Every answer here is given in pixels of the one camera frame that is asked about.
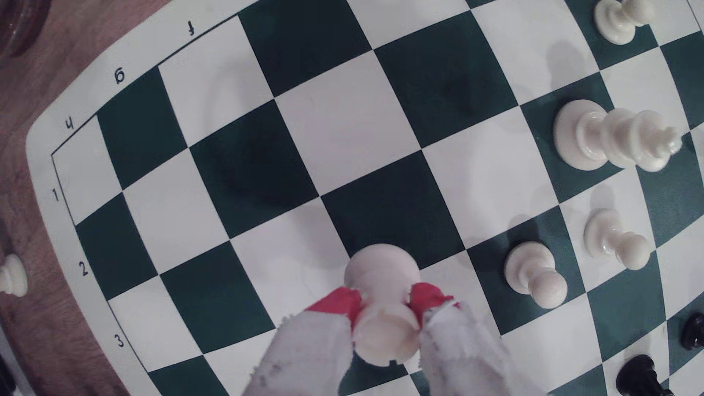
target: white chess piece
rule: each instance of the white chess piece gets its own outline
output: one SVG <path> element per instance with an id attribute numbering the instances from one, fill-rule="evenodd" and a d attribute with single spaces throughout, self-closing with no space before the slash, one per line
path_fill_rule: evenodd
<path id="1" fill-rule="evenodd" d="M 620 168 L 638 165 L 657 172 L 682 148 L 682 138 L 665 127 L 654 111 L 606 111 L 589 100 L 571 101 L 560 109 L 553 127 L 555 146 L 565 162 L 593 171 L 611 161 Z"/>
<path id="2" fill-rule="evenodd" d="M 618 212 L 611 209 L 597 211 L 586 223 L 584 246 L 592 257 L 616 256 L 631 270 L 646 266 L 652 252 L 642 235 L 623 229 Z"/>
<path id="3" fill-rule="evenodd" d="M 567 297 L 567 281 L 555 270 L 555 257 L 540 242 L 523 242 L 511 250 L 503 267 L 509 286 L 531 295 L 542 308 L 559 307 Z"/>
<path id="4" fill-rule="evenodd" d="M 0 267 L 0 292 L 22 297 L 27 294 L 27 273 L 17 254 L 9 254 Z"/>
<path id="5" fill-rule="evenodd" d="M 418 282 L 418 264 L 400 247 L 371 245 L 350 259 L 345 286 L 358 289 L 363 299 L 352 341 L 367 363 L 385 367 L 396 360 L 400 364 L 418 351 L 420 324 L 406 306 L 410 288 Z"/>
<path id="6" fill-rule="evenodd" d="M 613 44 L 628 44 L 636 35 L 636 27 L 655 20 L 655 6 L 650 0 L 601 0 L 594 8 L 596 28 Z"/>

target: white square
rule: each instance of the white square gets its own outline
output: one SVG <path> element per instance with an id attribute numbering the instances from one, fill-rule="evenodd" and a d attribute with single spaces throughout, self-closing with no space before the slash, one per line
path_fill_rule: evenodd
<path id="1" fill-rule="evenodd" d="M 351 396 L 420 396 L 410 376 L 403 376 Z"/>
<path id="2" fill-rule="evenodd" d="M 687 0 L 652 0 L 658 10 L 655 21 L 650 24 L 659 45 L 699 31 Z"/>
<path id="3" fill-rule="evenodd" d="M 519 104 L 599 71 L 564 0 L 495 0 L 472 12 Z"/>
<path id="4" fill-rule="evenodd" d="M 122 191 L 97 117 L 54 154 L 54 163 L 75 224 Z"/>
<path id="5" fill-rule="evenodd" d="M 249 384 L 254 367 L 259 364 L 264 352 L 274 338 L 276 330 L 270 330 L 237 344 L 205 354 L 206 361 L 222 383 L 228 394 L 241 395 Z"/>
<path id="6" fill-rule="evenodd" d="M 159 71 L 189 146 L 273 99 L 239 16 L 179 51 Z"/>
<path id="7" fill-rule="evenodd" d="M 466 303 L 474 319 L 483 323 L 496 338 L 501 336 L 466 250 L 420 270 L 420 278 L 423 282 L 440 287 L 445 295 Z"/>
<path id="8" fill-rule="evenodd" d="M 655 250 L 650 215 L 635 167 L 624 169 L 597 185 L 560 204 L 567 232 L 572 240 L 584 288 L 592 290 L 626 267 L 616 257 L 593 258 L 584 246 L 584 227 L 599 209 L 614 209 L 621 215 L 626 231 L 644 236 Z"/>
<path id="9" fill-rule="evenodd" d="M 201 354 L 160 277 L 111 299 L 110 306 L 147 371 Z"/>
<path id="10" fill-rule="evenodd" d="M 667 341 L 667 322 L 665 322 L 605 361 L 603 368 L 604 379 L 606 380 L 606 394 L 608 396 L 621 396 L 621 393 L 616 389 L 616 376 L 618 376 L 618 372 L 624 364 L 640 354 L 647 354 L 655 362 L 658 382 L 661 383 L 666 380 L 670 374 L 669 345 Z"/>
<path id="11" fill-rule="evenodd" d="M 672 318 L 704 292 L 704 216 L 658 247 L 665 315 Z"/>
<path id="12" fill-rule="evenodd" d="M 704 0 L 688 0 L 689 5 L 692 7 L 694 16 L 699 22 L 699 28 L 704 26 Z"/>
<path id="13" fill-rule="evenodd" d="M 601 364 L 586 294 L 502 338 L 518 367 L 546 392 Z"/>
<path id="14" fill-rule="evenodd" d="M 425 147 L 423 153 L 466 247 L 558 204 L 519 107 Z"/>
<path id="15" fill-rule="evenodd" d="M 697 153 L 697 161 L 699 162 L 699 171 L 704 180 L 704 124 L 692 129 L 692 142 L 694 143 L 694 152 Z"/>
<path id="16" fill-rule="evenodd" d="M 125 200 L 159 273 L 229 239 L 190 150 L 129 186 Z"/>
<path id="17" fill-rule="evenodd" d="M 320 198 L 232 239 L 274 324 L 342 286 L 349 256 Z"/>
<path id="18" fill-rule="evenodd" d="M 372 48 L 400 39 L 470 7 L 465 0 L 347 0 Z"/>
<path id="19" fill-rule="evenodd" d="M 679 93 L 660 47 L 601 71 L 614 107 L 662 114 L 666 126 L 689 132 Z"/>
<path id="20" fill-rule="evenodd" d="M 704 354 L 699 352 L 684 367 L 670 376 L 670 390 L 677 396 L 700 396 L 704 392 L 702 373 L 704 373 Z"/>
<path id="21" fill-rule="evenodd" d="M 420 149 L 373 51 L 276 102 L 321 195 Z"/>

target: chess mat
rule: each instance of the chess mat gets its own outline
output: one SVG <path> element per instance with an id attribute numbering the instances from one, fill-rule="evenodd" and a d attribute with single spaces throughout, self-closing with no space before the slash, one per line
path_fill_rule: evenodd
<path id="1" fill-rule="evenodd" d="M 175 0 L 93 62 L 32 127 L 27 157 L 66 279 L 133 395 L 239 395 L 276 327 L 374 243 L 465 300 L 552 395 L 618 395 L 646 353 L 677 396 L 704 354 L 704 1 L 656 0 L 615 46 L 596 0 Z M 660 112 L 684 146 L 657 173 L 570 168 L 561 106 Z M 589 214 L 653 253 L 592 259 Z M 513 292 L 537 240 L 569 292 Z M 428 395 L 418 358 L 355 357 L 340 395 Z"/>

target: black chess piece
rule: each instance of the black chess piece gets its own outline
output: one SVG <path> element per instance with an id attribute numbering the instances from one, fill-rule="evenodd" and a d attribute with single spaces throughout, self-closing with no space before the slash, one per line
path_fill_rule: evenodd
<path id="1" fill-rule="evenodd" d="M 662 389 L 655 373 L 655 363 L 646 354 L 629 360 L 616 377 L 616 389 L 623 396 L 674 396 Z"/>
<path id="2" fill-rule="evenodd" d="M 687 319 L 682 331 L 682 346 L 684 349 L 704 347 L 704 314 L 696 312 Z"/>

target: white fabric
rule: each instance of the white fabric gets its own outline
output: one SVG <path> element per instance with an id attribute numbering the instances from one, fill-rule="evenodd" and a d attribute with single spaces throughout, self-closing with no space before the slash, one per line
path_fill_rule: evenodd
<path id="1" fill-rule="evenodd" d="M 243 396 L 337 395 L 351 362 L 349 319 L 304 311 L 279 327 Z"/>
<path id="2" fill-rule="evenodd" d="M 430 309 L 420 332 L 420 365 L 432 396 L 544 396 L 519 373 L 501 340 L 456 301 Z"/>
<path id="3" fill-rule="evenodd" d="M 432 396 L 545 396 L 519 373 L 501 340 L 463 303 L 430 309 L 420 332 L 420 364 Z M 304 311 L 286 320 L 243 396 L 336 395 L 352 360 L 344 315 Z"/>

